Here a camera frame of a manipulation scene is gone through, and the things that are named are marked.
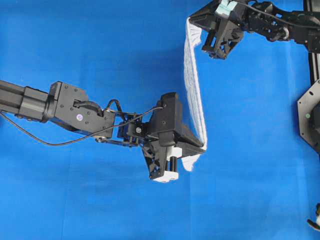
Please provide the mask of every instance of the blue backdrop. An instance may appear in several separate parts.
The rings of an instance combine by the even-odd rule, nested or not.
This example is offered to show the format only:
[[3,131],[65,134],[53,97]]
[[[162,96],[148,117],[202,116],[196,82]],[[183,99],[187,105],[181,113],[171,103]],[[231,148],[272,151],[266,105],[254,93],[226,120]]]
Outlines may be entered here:
[[[2,0],[0,78],[43,91],[66,82],[127,112],[171,91],[186,103],[185,22],[206,3]],[[299,137],[296,108],[310,86],[305,48],[246,34],[226,61],[201,47],[196,57],[208,150],[169,184],[149,181],[138,148],[47,147],[0,119],[0,239],[319,239],[306,223],[320,201],[319,157]],[[49,142],[78,137],[17,122]]]

